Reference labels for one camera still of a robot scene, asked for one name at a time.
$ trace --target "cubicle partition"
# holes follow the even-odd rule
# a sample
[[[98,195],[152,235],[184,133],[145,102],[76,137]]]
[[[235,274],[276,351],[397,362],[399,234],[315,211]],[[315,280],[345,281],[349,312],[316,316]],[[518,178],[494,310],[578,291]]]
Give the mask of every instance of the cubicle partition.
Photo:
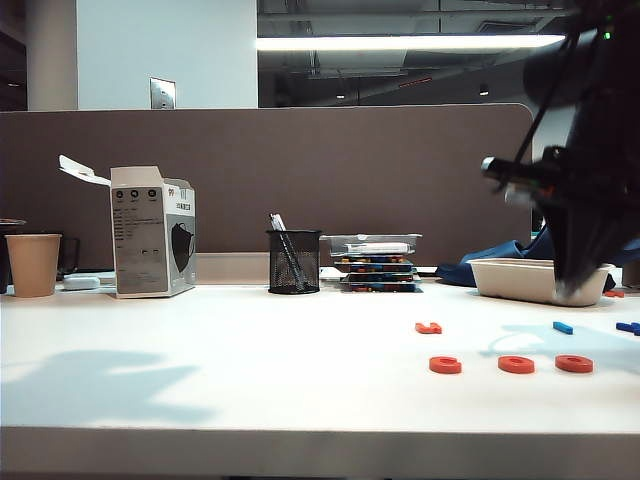
[[[530,124],[515,104],[2,113],[0,217],[80,238],[82,268],[111,266],[106,187],[60,172],[64,154],[100,176],[157,165],[191,182],[198,252],[266,251],[279,212],[327,234],[421,233],[417,263],[452,262],[526,242],[530,212],[480,164],[511,158]]]

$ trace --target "stacked trays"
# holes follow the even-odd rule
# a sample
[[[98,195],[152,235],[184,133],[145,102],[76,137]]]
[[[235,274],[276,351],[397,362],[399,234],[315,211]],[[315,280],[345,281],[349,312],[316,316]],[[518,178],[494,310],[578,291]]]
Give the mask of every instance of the stacked trays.
[[[348,275],[342,281],[351,292],[416,292],[413,263],[406,256],[415,252],[421,235],[323,235],[331,242],[331,256],[338,270]]]

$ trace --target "black mesh pencil cup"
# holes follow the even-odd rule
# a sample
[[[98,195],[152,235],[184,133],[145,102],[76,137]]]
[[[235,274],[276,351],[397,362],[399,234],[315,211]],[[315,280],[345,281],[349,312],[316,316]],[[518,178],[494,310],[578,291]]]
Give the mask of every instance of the black mesh pencil cup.
[[[320,290],[320,230],[267,230],[269,292],[285,295]]]

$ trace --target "black container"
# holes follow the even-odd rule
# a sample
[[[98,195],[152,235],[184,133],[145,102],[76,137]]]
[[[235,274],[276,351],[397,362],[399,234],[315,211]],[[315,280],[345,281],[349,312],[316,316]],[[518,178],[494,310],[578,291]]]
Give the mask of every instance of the black container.
[[[4,236],[17,233],[18,228],[25,223],[26,222],[24,220],[0,218],[0,294],[7,293],[9,272],[11,271],[9,251],[7,250],[7,239]]]
[[[267,230],[269,292],[285,295],[320,290],[320,230]]]

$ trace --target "brown paper cup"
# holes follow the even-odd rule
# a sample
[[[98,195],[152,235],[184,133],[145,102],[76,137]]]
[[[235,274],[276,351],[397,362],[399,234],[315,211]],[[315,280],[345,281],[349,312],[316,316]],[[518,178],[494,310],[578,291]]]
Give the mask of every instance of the brown paper cup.
[[[59,234],[6,235],[16,297],[53,294],[60,237]]]

